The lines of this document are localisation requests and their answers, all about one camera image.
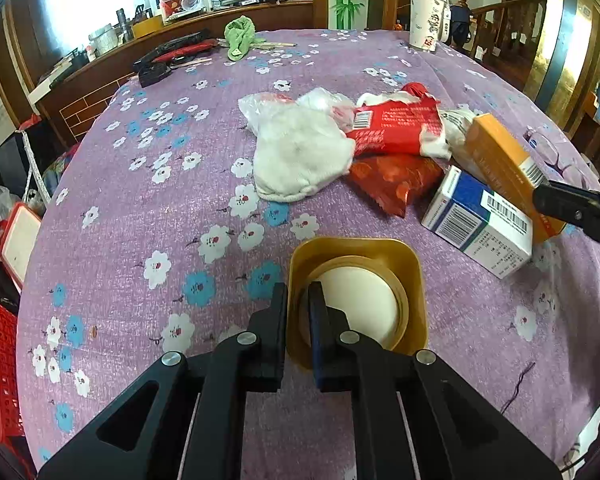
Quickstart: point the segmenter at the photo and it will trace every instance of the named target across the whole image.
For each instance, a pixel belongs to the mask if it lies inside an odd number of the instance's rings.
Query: red snack bag
[[[440,184],[444,174],[431,158],[378,155],[355,160],[347,179],[378,202],[385,212],[404,217],[407,205]]]
[[[356,156],[410,153],[449,159],[437,101],[424,86],[410,85],[405,86],[407,91],[391,95],[364,96],[366,104],[356,108],[353,130],[347,133],[356,141]]]

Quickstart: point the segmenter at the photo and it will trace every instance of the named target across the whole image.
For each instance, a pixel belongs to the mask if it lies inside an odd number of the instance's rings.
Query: gold square container
[[[422,269],[416,253],[400,240],[388,238],[312,238],[298,247],[289,265],[286,350],[304,368],[312,368],[311,348],[299,330],[299,302],[312,271],[340,256],[364,256],[396,275],[409,300],[409,322],[394,352],[413,355],[427,345],[427,305]]]

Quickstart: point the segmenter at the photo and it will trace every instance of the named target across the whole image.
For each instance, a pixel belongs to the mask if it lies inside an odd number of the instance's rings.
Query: wooden counter
[[[253,20],[256,31],[314,27],[311,0],[237,7],[181,20],[97,58],[44,96],[38,108],[68,146],[75,144],[104,111],[116,90],[133,75],[131,67],[136,60],[165,41],[203,28],[211,31],[212,38],[222,38],[226,24],[242,15]]]

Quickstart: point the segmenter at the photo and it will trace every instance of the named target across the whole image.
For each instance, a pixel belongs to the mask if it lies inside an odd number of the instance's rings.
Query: black tool
[[[538,212],[581,227],[589,238],[600,242],[600,191],[586,191],[550,180],[534,190]]]

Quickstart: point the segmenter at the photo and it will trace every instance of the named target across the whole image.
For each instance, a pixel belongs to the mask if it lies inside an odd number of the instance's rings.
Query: blue stripe
[[[562,19],[560,20],[560,30],[558,31],[558,40],[555,43],[554,54],[546,70],[544,81],[536,97],[536,105],[543,112],[549,107],[551,98],[554,96],[558,80],[562,75],[564,61],[567,59],[567,53],[571,44],[571,35],[573,34],[573,22],[578,9],[578,0],[563,0]]]

